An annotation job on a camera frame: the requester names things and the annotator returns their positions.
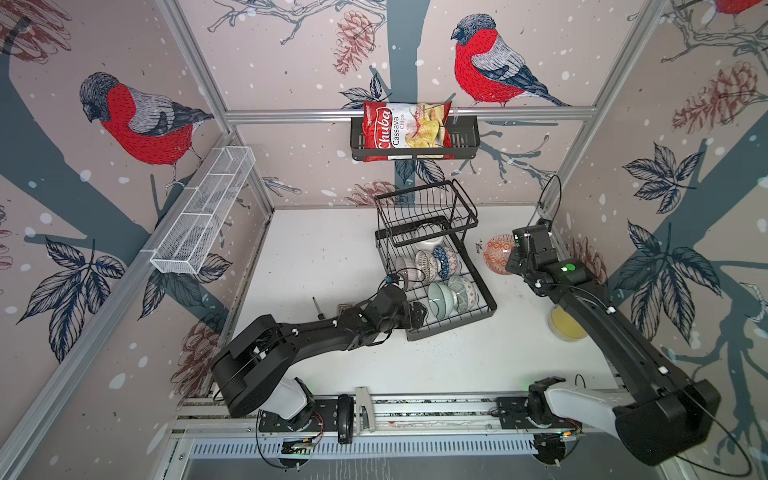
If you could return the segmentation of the white ceramic bowl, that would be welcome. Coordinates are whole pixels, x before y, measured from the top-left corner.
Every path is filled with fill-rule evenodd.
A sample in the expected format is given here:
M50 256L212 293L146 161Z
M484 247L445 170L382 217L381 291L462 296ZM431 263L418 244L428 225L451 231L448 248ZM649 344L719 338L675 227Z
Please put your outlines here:
M415 248L429 253L444 242L444 235L439 231L419 229L413 237L416 240Z

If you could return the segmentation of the red orange patterned bowl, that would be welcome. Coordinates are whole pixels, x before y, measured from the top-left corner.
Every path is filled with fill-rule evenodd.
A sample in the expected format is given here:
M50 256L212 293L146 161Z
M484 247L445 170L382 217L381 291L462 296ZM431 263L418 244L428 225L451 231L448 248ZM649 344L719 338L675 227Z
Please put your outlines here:
M510 275L507 271L508 260L515 249L512 234L500 234L489 241L483 247L483 259L485 265L499 275Z

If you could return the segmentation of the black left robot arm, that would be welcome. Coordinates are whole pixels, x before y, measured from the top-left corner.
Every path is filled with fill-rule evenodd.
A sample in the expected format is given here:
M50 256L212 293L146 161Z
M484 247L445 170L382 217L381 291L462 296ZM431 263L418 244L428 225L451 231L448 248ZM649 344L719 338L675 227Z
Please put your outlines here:
M396 284L387 284L370 298L335 317L299 324L279 323L261 315L227 343L210 369L232 418L262 408L295 363L334 351L382 344L396 329L421 326L427 308L407 299Z

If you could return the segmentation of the light green inside bowl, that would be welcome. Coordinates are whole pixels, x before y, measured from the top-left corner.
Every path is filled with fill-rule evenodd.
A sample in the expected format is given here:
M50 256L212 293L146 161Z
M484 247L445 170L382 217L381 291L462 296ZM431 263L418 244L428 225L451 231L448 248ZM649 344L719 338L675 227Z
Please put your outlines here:
M458 306L457 293L445 283L431 283L427 292L430 312L437 321L450 317Z

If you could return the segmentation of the grey green patterned bowl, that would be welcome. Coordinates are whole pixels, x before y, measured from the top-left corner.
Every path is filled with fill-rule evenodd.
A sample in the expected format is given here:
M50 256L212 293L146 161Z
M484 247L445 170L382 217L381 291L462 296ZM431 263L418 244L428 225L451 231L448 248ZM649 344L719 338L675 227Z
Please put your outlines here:
M453 276L448 280L448 287L456 294L455 309L458 314L473 310L478 304L478 294L474 284L463 276Z

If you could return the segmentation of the black two-tier dish rack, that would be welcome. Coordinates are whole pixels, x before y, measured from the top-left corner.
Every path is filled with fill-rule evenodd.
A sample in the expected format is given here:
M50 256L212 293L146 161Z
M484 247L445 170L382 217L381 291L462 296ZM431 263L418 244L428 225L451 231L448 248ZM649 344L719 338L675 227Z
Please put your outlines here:
M457 181L441 181L432 185L378 194L374 197L378 230L376 247L385 272L399 279L410 301L428 308L425 324L420 329L403 329L409 341L423 340L492 317L498 305L465 246L467 232L478 226L478 210ZM415 261L418 249L413 234L419 230L439 231L444 235L442 245L450 247L460 258L458 276L470 280L478 294L477 306L465 313L455 311L445 320L437 321L428 306L429 285L421 282L405 287L394 273L397 257Z

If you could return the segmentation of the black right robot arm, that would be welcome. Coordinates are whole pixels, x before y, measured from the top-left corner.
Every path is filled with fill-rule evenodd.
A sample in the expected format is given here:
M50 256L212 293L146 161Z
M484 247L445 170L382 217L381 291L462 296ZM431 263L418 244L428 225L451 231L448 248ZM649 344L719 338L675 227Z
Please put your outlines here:
M606 393L548 377L530 385L526 407L535 425L570 419L621 441L642 463L655 466L709 436L721 402L707 380L694 382L673 365L618 310L605 288L577 259L561 260L544 224L518 228L507 271L539 297L569 314L600 348L625 385Z

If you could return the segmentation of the white brown patterned bowl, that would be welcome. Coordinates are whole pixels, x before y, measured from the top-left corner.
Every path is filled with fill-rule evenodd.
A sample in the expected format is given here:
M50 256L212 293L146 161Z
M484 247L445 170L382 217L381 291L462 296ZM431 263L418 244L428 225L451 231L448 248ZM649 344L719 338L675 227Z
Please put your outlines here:
M420 282L422 284L429 285L437 278L440 264L432 251L418 250L415 255L415 263L421 272L422 279Z

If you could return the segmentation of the blue patterned bowl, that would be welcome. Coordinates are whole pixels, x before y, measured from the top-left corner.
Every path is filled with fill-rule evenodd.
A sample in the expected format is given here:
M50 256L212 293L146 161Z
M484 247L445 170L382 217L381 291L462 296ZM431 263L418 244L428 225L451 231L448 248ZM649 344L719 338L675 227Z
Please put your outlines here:
M436 246L433 250L433 257L438 262L437 276L441 280L448 280L460 271L460 258L450 247Z

